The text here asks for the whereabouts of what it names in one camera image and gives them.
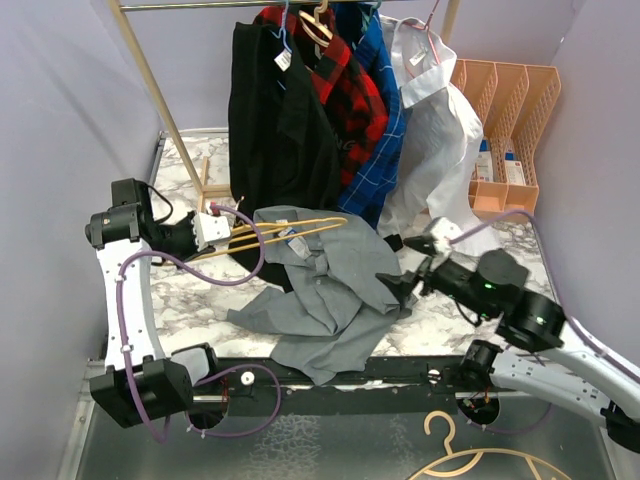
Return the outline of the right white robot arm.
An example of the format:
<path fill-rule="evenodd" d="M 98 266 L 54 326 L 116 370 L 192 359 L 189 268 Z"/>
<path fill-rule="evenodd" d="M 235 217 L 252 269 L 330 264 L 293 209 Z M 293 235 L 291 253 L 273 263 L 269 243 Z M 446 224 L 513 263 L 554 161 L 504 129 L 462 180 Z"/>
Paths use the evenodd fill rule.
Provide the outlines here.
<path fill-rule="evenodd" d="M 529 271 L 503 249 L 484 253 L 469 270 L 440 260 L 429 235 L 406 246 L 424 254 L 415 271 L 378 274 L 400 304 L 414 288 L 437 291 L 476 313 L 475 326 L 496 320 L 496 334 L 511 349 L 485 340 L 471 343 L 459 367 L 469 390 L 520 391 L 581 415 L 609 438 L 639 450 L 639 369 L 589 333 L 550 298 L 526 286 Z"/>

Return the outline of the yellow wire hanger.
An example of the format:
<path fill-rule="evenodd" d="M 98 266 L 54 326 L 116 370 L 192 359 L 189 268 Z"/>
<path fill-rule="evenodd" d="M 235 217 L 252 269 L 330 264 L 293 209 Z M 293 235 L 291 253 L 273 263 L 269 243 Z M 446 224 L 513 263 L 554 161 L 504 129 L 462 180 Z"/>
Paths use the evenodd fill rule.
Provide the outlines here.
<path fill-rule="evenodd" d="M 212 202 L 202 212 L 226 217 L 231 227 L 231 238 L 226 243 L 219 243 L 213 246 L 214 251 L 204 253 L 193 260 L 260 249 L 259 235 L 262 236 L 264 244 L 268 245 L 341 228 L 348 224 L 348 220 L 342 216 L 328 216 L 303 220 L 276 219 L 270 222 L 257 222 L 252 227 L 238 216 L 235 216 L 235 220 L 232 221 L 230 213 L 222 214 L 221 211 L 222 205 Z"/>

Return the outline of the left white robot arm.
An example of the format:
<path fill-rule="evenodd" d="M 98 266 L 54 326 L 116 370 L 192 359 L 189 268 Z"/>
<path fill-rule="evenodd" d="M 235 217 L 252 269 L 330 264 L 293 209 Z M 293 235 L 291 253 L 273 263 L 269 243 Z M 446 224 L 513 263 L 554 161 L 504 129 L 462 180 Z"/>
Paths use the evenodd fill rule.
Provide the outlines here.
<path fill-rule="evenodd" d="M 206 343 L 165 354 L 156 329 L 151 260 L 187 261 L 229 237 L 221 219 L 189 212 L 171 225 L 155 218 L 150 186 L 134 178 L 111 185 L 112 206 L 93 215 L 85 235 L 96 251 L 107 300 L 104 374 L 90 381 L 94 401 L 121 427 L 141 424 L 139 409 L 155 420 L 189 409 L 193 389 L 206 395 L 220 385 L 214 350 Z"/>

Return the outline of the grey button shirt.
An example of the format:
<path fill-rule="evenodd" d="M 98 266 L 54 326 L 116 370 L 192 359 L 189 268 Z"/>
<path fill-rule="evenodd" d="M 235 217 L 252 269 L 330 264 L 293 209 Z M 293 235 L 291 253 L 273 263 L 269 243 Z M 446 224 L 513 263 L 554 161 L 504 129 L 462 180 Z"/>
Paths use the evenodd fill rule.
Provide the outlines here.
<path fill-rule="evenodd" d="M 335 229 L 312 232 L 314 219 L 328 211 L 293 206 L 259 209 L 258 222 L 296 222 L 304 247 L 270 244 L 265 263 L 281 267 L 292 286 L 288 293 L 267 287 L 228 322 L 279 340 L 271 352 L 277 363 L 322 385 L 342 372 L 361 371 L 391 326 L 402 316 L 398 300 L 377 274 L 398 275 L 399 259 L 362 218 L 346 215 Z"/>

